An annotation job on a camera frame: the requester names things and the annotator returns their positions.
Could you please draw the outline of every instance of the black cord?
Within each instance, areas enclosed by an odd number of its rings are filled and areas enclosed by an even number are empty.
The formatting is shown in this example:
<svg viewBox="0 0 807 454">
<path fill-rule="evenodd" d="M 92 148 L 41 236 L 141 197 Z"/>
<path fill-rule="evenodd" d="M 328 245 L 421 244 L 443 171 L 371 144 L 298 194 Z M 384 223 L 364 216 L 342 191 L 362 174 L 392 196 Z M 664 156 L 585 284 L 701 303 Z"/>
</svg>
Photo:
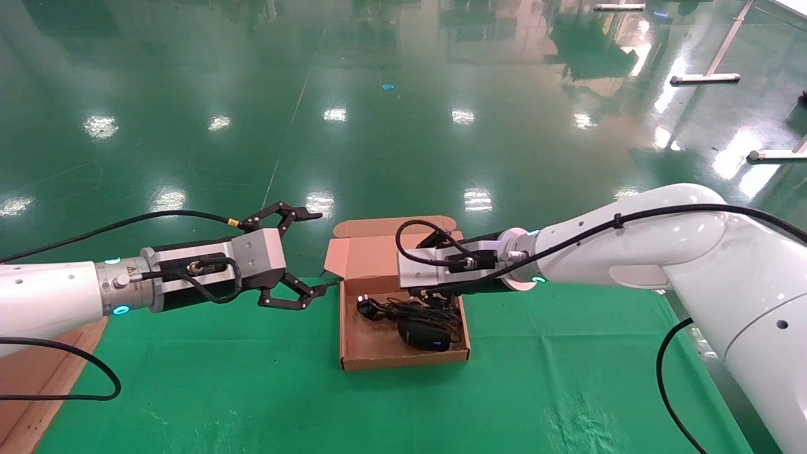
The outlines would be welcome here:
<svg viewBox="0 0 807 454">
<path fill-rule="evenodd" d="M 435 224 L 432 224 L 428 221 L 422 221 L 420 219 L 413 219 L 411 221 L 406 221 L 398 228 L 398 231 L 395 232 L 395 245 L 398 246 L 398 250 L 400 253 L 409 260 L 418 263 L 424 263 L 426 265 L 434 265 L 435 267 L 454 267 L 457 265 L 464 265 L 462 260 L 432 260 L 432 259 L 423 259 L 421 257 L 416 257 L 412 254 L 409 254 L 405 249 L 404 246 L 401 245 L 401 235 L 404 233 L 404 229 L 406 229 L 410 225 L 425 225 L 430 227 L 434 230 L 434 233 L 439 235 L 441 238 L 446 240 L 451 246 L 454 246 L 462 252 L 469 259 L 473 259 L 474 261 L 479 260 L 479 256 L 474 254 L 473 252 L 469 251 L 465 248 L 465 246 L 459 244 L 459 242 L 451 237 L 445 230 L 441 229 Z"/>
<path fill-rule="evenodd" d="M 34 338 L 0 338 L 0 345 L 32 345 L 38 347 L 55 348 L 67 351 L 75 356 L 81 356 L 87 361 L 95 364 L 101 372 L 107 374 L 109 380 L 115 386 L 115 391 L 107 396 L 96 394 L 0 394 L 0 401 L 111 401 L 120 394 L 120 380 L 118 376 L 97 356 L 83 351 L 81 348 L 61 343 L 58 341 Z"/>
<path fill-rule="evenodd" d="M 77 235 L 76 237 L 68 238 L 66 240 L 55 242 L 53 244 L 49 244 L 47 246 L 38 247 L 36 249 L 27 250 L 25 252 L 20 252 L 19 254 L 9 255 L 8 257 L 3 257 L 0 259 L 0 263 L 8 263 L 11 260 L 22 259 L 25 257 L 29 257 L 34 254 L 38 254 L 40 252 L 45 252 L 46 250 L 56 249 L 57 247 L 67 246 L 68 244 L 72 244 L 75 242 L 79 242 L 82 240 L 86 240 L 87 238 L 94 237 L 95 235 L 99 235 L 101 233 L 109 232 L 110 230 L 119 229 L 126 225 L 134 224 L 136 222 L 145 221 L 147 219 L 153 219 L 155 217 L 163 217 L 163 216 L 190 216 L 190 217 L 201 217 L 204 219 L 210 219 L 212 221 L 223 222 L 224 224 L 235 225 L 236 227 L 240 225 L 239 221 L 235 221 L 228 217 L 217 216 L 215 214 L 210 214 L 206 212 L 200 211 L 193 211 L 193 210 L 167 210 L 167 211 L 158 211 L 158 212 L 149 212 L 146 214 L 141 214 L 139 216 L 130 217 L 128 219 L 124 219 L 123 221 L 115 222 L 114 224 L 109 224 L 106 227 L 102 227 L 100 229 L 93 230 L 91 232 L 82 233 L 81 235 Z"/>
<path fill-rule="evenodd" d="M 413 297 L 406 301 L 398 298 L 388 297 L 387 303 L 374 305 L 385 318 L 393 322 L 420 322 L 426 325 L 442 328 L 449 331 L 452 343 L 462 341 L 460 326 L 462 318 L 459 309 L 454 305 L 446 305 L 443 308 L 432 307 Z"/>
<path fill-rule="evenodd" d="M 661 342 L 661 346 L 659 347 L 659 353 L 656 355 L 656 381 L 659 383 L 659 393 L 661 394 L 661 400 L 664 402 L 664 406 L 667 408 L 667 412 L 670 414 L 672 421 L 678 426 L 681 430 L 681 433 L 684 434 L 685 437 L 689 440 L 689 443 L 692 443 L 692 446 L 698 450 L 700 454 L 708 454 L 705 449 L 700 445 L 700 443 L 695 440 L 695 437 L 689 433 L 684 424 L 678 418 L 678 414 L 675 410 L 672 409 L 672 405 L 670 404 L 670 398 L 667 396 L 667 389 L 664 387 L 664 372 L 663 372 L 663 364 L 664 364 L 664 353 L 667 351 L 667 347 L 670 346 L 670 342 L 681 331 L 683 328 L 692 324 L 692 319 L 687 318 L 686 320 L 682 321 L 678 325 L 673 326 L 668 332 L 667 335 L 664 336 L 664 340 Z"/>
<path fill-rule="evenodd" d="M 202 293 L 202 295 L 205 298 L 207 298 L 208 300 L 213 301 L 216 304 L 222 305 L 224 303 L 228 303 L 228 302 L 230 302 L 232 300 L 235 300 L 236 297 L 238 295 L 240 295 L 241 290 L 244 288 L 243 282 L 241 280 L 241 268 L 238 266 L 238 262 L 236 262 L 234 259 L 231 259 L 229 257 L 215 257 L 213 259 L 199 260 L 199 264 L 198 264 L 198 266 L 201 268 L 201 267 L 206 267 L 206 266 L 210 266 L 210 265 L 219 265 L 219 264 L 222 264 L 222 263 L 229 264 L 230 267 L 232 267 L 232 273 L 235 276 L 234 279 L 233 279 L 234 284 L 235 284 L 235 288 L 232 290 L 232 293 L 229 293 L 228 295 L 225 295 L 225 296 L 216 296 L 216 295 L 212 294 L 210 292 L 210 290 L 207 290 L 204 287 L 204 285 L 202 285 L 199 281 L 197 281 L 196 279 L 194 279 L 193 277 L 191 277 L 190 275 L 187 275 L 185 273 L 166 272 L 166 271 L 150 271 L 150 272 L 143 273 L 142 276 L 143 276 L 143 280 L 156 279 L 156 278 L 162 278 L 163 280 L 165 278 L 170 278 L 172 280 L 184 280 L 184 281 L 190 283 L 191 285 L 193 285 L 194 288 L 196 288 L 196 290 L 198 290 L 199 293 Z"/>
</svg>

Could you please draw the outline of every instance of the black power adapter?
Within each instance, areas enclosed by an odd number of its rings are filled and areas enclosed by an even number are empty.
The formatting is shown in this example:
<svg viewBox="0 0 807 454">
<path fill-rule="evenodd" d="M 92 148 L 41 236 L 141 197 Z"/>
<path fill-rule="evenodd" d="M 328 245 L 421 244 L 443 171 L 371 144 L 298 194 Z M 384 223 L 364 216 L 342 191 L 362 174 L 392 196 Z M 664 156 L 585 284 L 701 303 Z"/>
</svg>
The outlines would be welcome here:
<svg viewBox="0 0 807 454">
<path fill-rule="evenodd" d="M 459 310 L 454 305 L 426 305 L 416 298 L 387 298 L 387 303 L 382 304 L 362 295 L 356 310 L 374 322 L 384 318 L 396 322 L 401 339 L 419 350 L 448 351 L 452 343 L 462 340 Z"/>
</svg>

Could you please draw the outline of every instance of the wooden board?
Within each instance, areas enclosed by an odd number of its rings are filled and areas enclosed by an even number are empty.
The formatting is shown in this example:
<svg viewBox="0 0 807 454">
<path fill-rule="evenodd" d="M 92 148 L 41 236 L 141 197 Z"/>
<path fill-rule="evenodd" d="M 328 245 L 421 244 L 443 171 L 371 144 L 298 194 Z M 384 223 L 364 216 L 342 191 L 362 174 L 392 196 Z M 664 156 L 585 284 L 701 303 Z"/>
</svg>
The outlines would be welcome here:
<svg viewBox="0 0 807 454">
<path fill-rule="evenodd" d="M 71 343 L 84 351 L 92 352 L 95 350 L 95 346 L 98 345 L 98 341 L 101 339 L 101 335 L 106 326 L 107 318 L 105 317 L 95 323 L 90 323 L 87 326 L 64 334 L 57 338 L 57 340 Z M 47 360 L 42 360 L 45 355 L 48 357 Z M 11 372 L 8 374 L 4 373 L 3 375 L 6 375 L 5 380 L 0 381 L 0 383 L 10 380 L 26 380 L 31 385 L 36 386 L 44 382 L 44 384 L 40 386 L 39 394 L 69 393 L 86 364 L 86 361 L 78 356 L 69 355 L 62 351 L 54 351 L 53 349 L 35 350 L 35 348 L 30 348 L 15 353 L 13 356 L 14 358 L 9 357 L 10 361 L 8 361 L 7 364 L 11 364 L 12 361 L 14 361 L 15 363 L 26 364 L 34 368 L 39 367 L 35 370 L 33 376 L 25 376 L 23 374 L 25 371 L 22 370 L 22 367 L 8 367 L 7 370 Z M 48 372 L 50 372 L 48 368 L 52 368 L 54 364 L 56 367 L 48 374 Z M 0 367 L 6 369 L 5 366 L 4 363 L 0 363 Z M 23 389 L 15 389 L 13 392 L 30 393 L 30 391 Z M 5 438 L 0 441 L 0 454 L 28 454 L 33 453 L 36 449 L 36 446 L 42 439 L 42 435 L 44 435 L 45 430 L 48 429 L 48 425 L 53 420 L 53 417 L 56 416 L 56 412 L 59 411 L 62 401 L 7 401 L 0 403 L 2 403 L 0 406 L 0 414 L 3 415 L 3 424 L 6 427 L 12 426 Z M 12 418 L 17 415 L 19 418 L 14 421 Z"/>
</svg>

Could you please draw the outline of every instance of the cable tie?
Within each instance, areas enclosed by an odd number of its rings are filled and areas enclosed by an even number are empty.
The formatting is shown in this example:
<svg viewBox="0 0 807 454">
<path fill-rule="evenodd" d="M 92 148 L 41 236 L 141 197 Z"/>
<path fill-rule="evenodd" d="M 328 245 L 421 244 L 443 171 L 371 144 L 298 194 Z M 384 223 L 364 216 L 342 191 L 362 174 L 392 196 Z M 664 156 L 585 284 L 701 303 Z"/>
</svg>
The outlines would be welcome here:
<svg viewBox="0 0 807 454">
<path fill-rule="evenodd" d="M 613 228 L 614 229 L 625 228 L 625 225 L 622 224 L 622 213 L 618 212 L 617 214 L 613 215 Z"/>
</svg>

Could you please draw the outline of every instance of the green epoxy floor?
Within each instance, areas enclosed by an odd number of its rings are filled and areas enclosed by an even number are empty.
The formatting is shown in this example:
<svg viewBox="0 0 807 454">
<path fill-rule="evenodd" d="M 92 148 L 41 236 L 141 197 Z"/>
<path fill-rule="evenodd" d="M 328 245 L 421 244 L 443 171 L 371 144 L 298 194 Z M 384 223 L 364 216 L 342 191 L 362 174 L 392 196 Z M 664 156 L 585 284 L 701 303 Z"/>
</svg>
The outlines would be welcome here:
<svg viewBox="0 0 807 454">
<path fill-rule="evenodd" d="M 807 225 L 807 167 L 743 159 L 807 133 L 805 26 L 760 0 L 721 64 L 742 81 L 675 88 L 740 2 L 593 3 L 2 2 L 0 254 L 282 200 L 325 213 L 284 240 L 290 270 L 317 275 L 346 219 L 440 213 L 471 236 L 678 182 Z M 162 219 L 37 259 L 230 233 Z"/>
</svg>

